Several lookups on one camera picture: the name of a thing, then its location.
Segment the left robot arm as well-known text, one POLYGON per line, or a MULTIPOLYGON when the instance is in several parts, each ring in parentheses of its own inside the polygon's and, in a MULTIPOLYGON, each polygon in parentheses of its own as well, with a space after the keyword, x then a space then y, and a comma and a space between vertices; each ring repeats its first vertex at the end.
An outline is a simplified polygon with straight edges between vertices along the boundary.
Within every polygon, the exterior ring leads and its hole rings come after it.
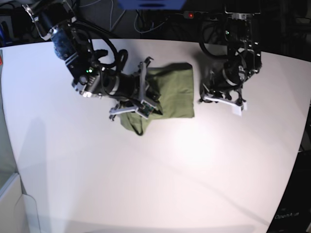
POLYGON ((242 96, 243 85, 262 67, 259 45, 260 1, 226 0, 222 10, 202 13, 199 24, 199 46, 209 58, 223 61, 219 70, 211 70, 201 82, 199 103, 224 103, 240 115, 247 109, 242 96), (216 55, 205 44, 205 31, 221 27, 226 54, 216 55))

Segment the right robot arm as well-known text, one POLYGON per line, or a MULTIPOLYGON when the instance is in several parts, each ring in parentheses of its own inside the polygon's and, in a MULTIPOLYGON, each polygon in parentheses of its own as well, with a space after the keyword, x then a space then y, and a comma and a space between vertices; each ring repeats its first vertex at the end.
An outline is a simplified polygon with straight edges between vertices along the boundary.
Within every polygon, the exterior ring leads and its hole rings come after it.
POLYGON ((52 41, 56 56, 73 77, 74 90, 85 98, 117 101, 109 111, 111 120, 125 113, 144 119, 162 114, 159 94, 147 80, 151 57, 141 61, 136 72, 124 74, 128 51, 117 50, 101 29, 79 20, 66 0, 36 0, 22 6, 39 36, 52 41))

